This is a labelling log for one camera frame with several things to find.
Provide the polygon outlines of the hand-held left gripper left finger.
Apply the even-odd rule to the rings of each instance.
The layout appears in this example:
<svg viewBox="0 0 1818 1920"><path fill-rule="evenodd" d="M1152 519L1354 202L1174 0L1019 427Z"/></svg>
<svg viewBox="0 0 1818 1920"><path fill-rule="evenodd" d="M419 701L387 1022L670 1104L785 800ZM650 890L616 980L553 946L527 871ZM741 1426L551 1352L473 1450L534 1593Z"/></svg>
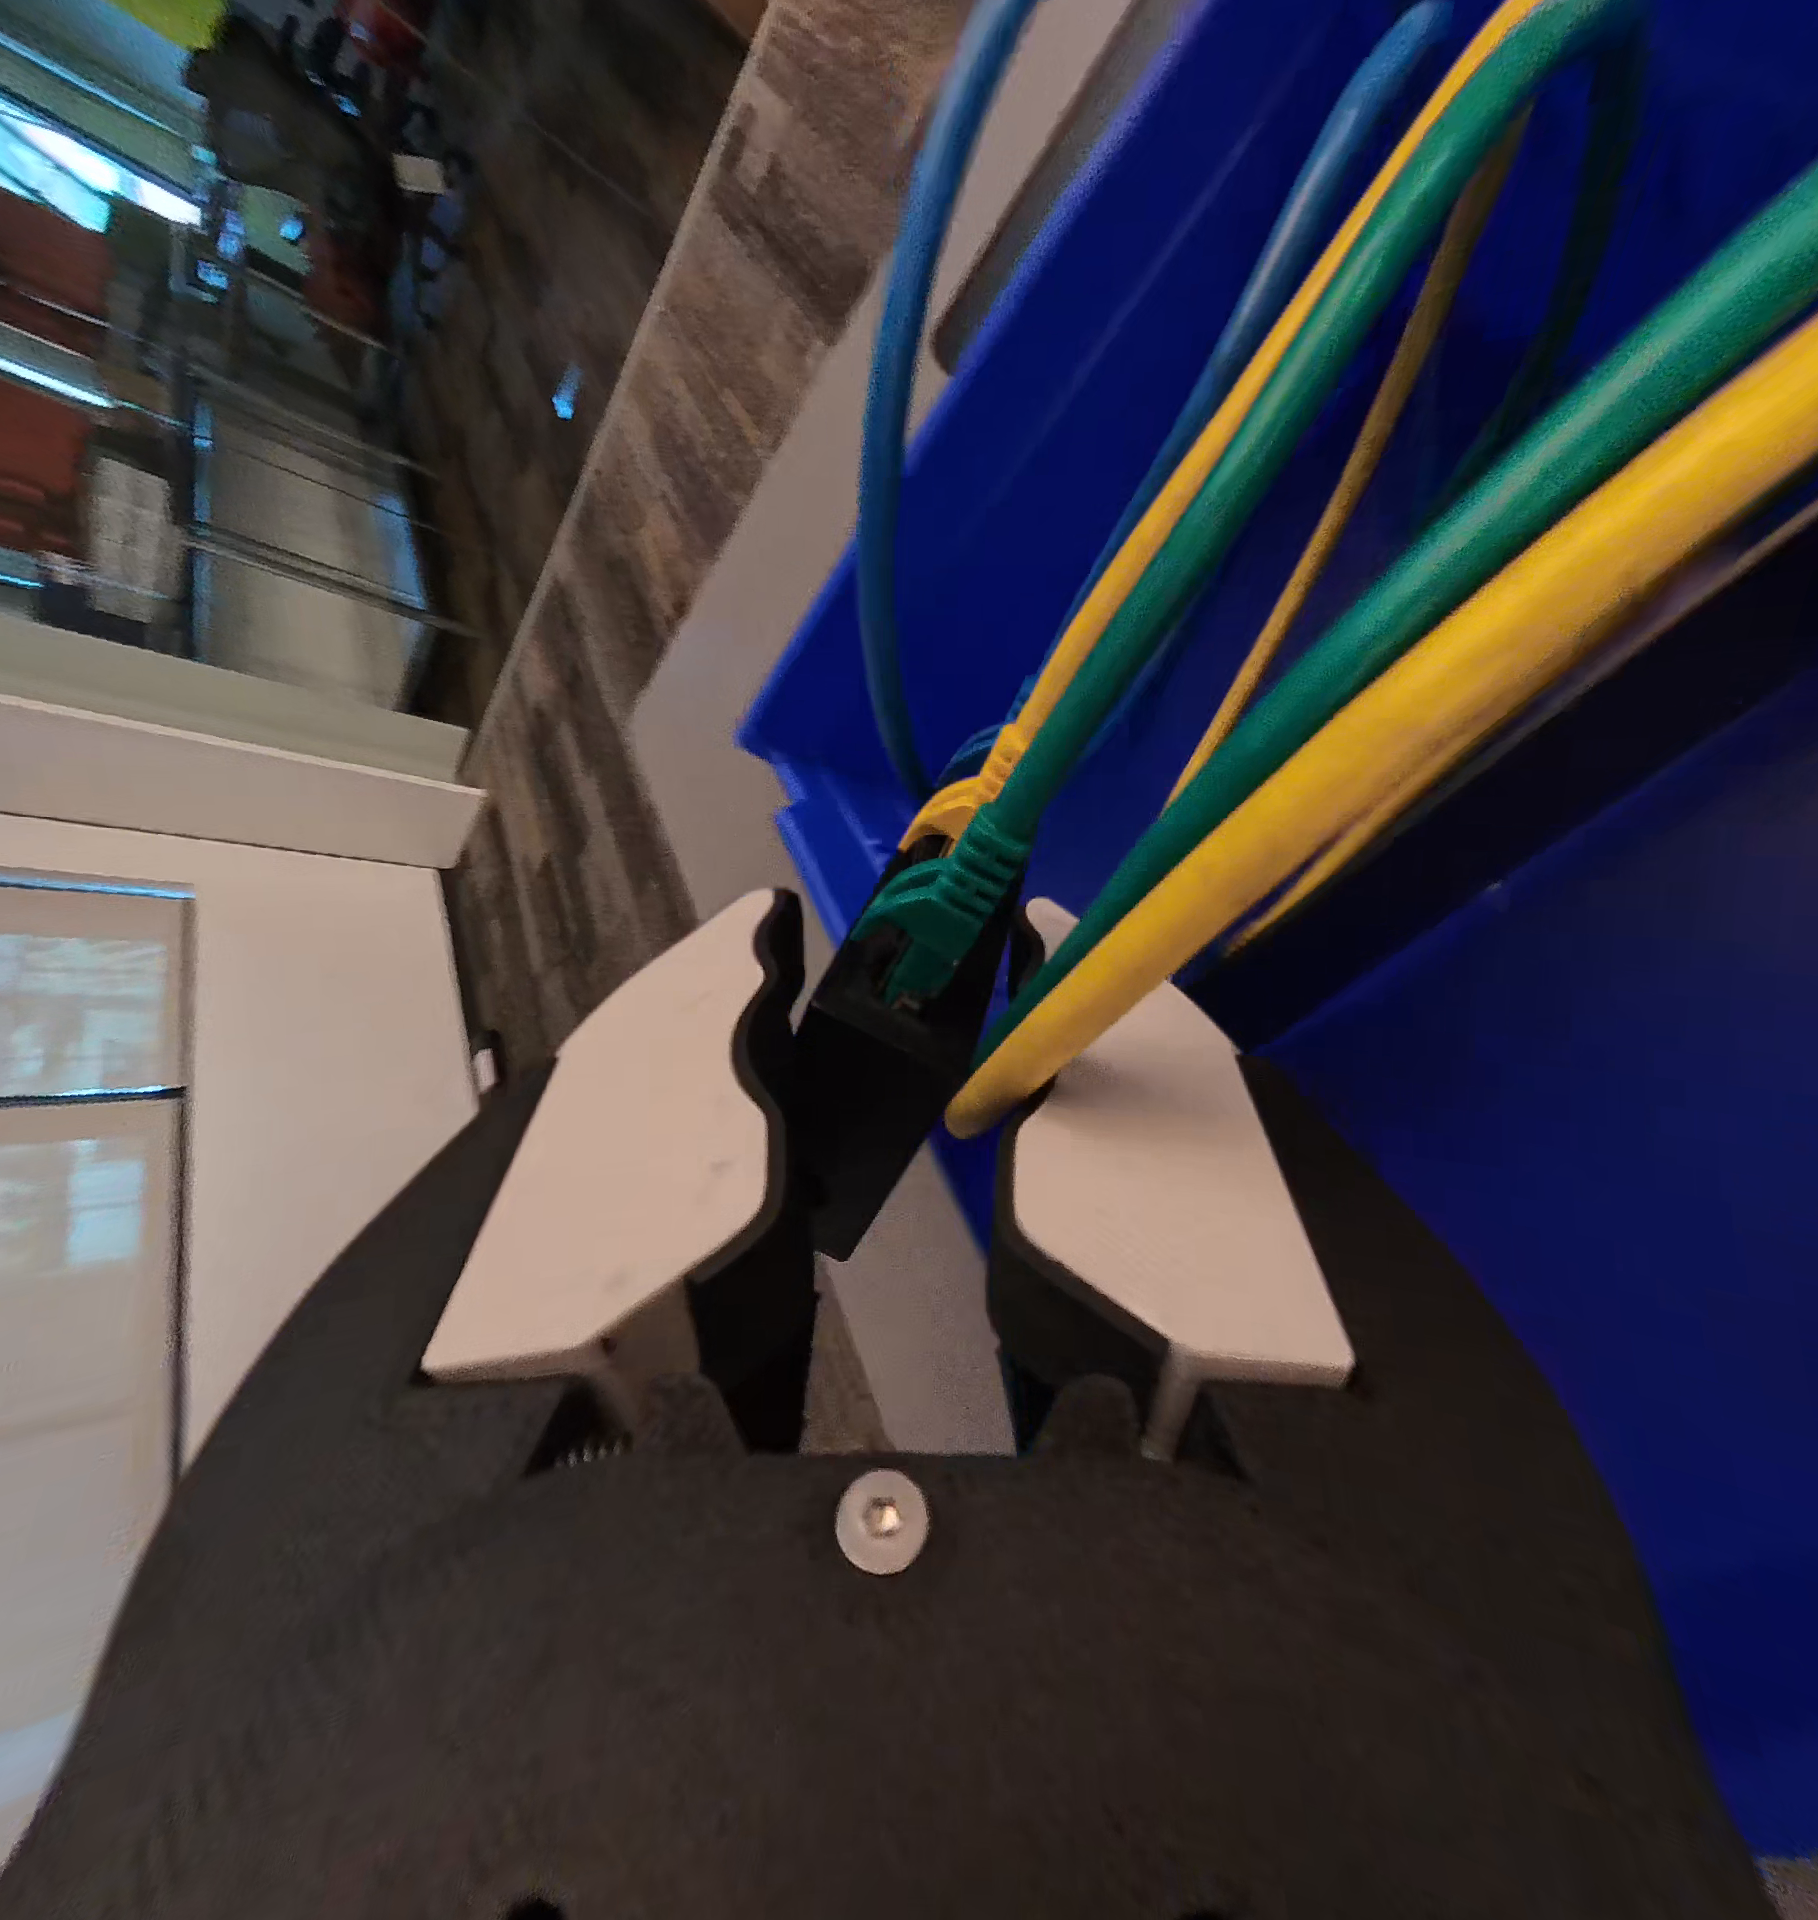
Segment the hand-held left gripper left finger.
<svg viewBox="0 0 1818 1920"><path fill-rule="evenodd" d="M820 1288L784 1099L803 980L799 894L753 890L561 1043L430 1381L584 1381L638 1429L651 1382L703 1375L753 1452L800 1452Z"/></svg>

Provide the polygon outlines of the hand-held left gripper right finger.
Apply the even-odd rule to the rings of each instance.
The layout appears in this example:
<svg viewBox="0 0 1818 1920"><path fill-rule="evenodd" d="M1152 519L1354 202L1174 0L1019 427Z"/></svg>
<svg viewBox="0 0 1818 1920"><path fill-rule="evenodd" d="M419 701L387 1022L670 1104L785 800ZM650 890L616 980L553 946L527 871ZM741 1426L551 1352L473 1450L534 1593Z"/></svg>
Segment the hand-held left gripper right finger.
<svg viewBox="0 0 1818 1920"><path fill-rule="evenodd" d="M1085 1379L1120 1382L1161 1459L1210 1388L1351 1384L1239 1050L1174 983L1007 1119L996 1181L986 1298L1019 1450Z"/></svg>

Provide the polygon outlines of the black network switch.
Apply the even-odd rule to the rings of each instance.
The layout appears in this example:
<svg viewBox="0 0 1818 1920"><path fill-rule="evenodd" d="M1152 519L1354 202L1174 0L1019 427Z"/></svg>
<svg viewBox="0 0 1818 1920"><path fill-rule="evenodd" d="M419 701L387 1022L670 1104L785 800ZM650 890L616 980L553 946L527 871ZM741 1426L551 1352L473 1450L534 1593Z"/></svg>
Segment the black network switch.
<svg viewBox="0 0 1818 1920"><path fill-rule="evenodd" d="M888 980L893 927L841 941L796 1029L785 1097L809 1236L849 1260L945 1116L1004 986L1024 869L934 998L905 1003Z"/></svg>

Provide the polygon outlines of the blue plastic bin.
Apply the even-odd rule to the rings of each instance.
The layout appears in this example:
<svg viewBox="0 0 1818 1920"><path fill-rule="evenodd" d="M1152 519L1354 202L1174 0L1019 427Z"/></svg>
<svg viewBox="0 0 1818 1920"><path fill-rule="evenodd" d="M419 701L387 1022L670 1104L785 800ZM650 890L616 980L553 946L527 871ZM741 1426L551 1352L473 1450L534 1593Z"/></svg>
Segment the blue plastic bin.
<svg viewBox="0 0 1818 1920"><path fill-rule="evenodd" d="M930 771L1042 665L1402 5L1191 5L912 452L902 644ZM1634 165L1567 391L1818 157L1818 5L1647 5ZM1586 131L1536 125L1299 652L1400 553L1540 325ZM1283 589L1400 292L1188 628L1085 763L1033 890L1085 910ZM912 807L858 655L853 553L737 734L832 939ZM1818 1857L1818 519L1563 708L1249 960L1196 980L1521 1334L1636 1539L1752 1852Z"/></svg>

